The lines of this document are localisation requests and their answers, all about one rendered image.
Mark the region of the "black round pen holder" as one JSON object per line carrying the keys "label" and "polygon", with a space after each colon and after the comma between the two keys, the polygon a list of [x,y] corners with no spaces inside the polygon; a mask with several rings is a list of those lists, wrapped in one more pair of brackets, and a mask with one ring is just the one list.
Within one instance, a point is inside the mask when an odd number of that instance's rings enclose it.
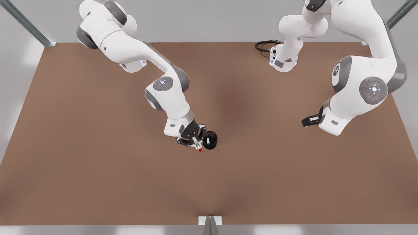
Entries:
{"label": "black round pen holder", "polygon": [[[207,139],[207,137],[210,138],[210,146],[207,146],[206,145],[206,139]],[[213,131],[206,131],[206,133],[205,133],[205,135],[203,137],[203,140],[202,140],[202,145],[203,145],[203,147],[205,149],[211,150],[211,149],[214,149],[216,147],[217,140],[218,140],[218,138],[217,138],[217,135],[216,135],[215,132],[213,132]]]}

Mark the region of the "silver frame post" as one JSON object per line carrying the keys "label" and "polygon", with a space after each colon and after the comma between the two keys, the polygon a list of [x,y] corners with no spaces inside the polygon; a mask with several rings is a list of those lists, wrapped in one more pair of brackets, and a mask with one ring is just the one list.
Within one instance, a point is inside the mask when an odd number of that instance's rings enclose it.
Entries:
{"label": "silver frame post", "polygon": [[371,3],[389,29],[395,27],[413,8],[418,8],[418,0],[371,0]]}
{"label": "silver frame post", "polygon": [[56,42],[52,42],[47,39],[46,36],[36,28],[33,23],[26,18],[26,16],[10,1],[0,0],[0,5],[12,15],[37,41],[39,41],[44,47],[55,47]]}
{"label": "silver frame post", "polygon": [[218,225],[222,225],[221,216],[198,217],[198,225],[204,226],[203,235],[220,235]]}

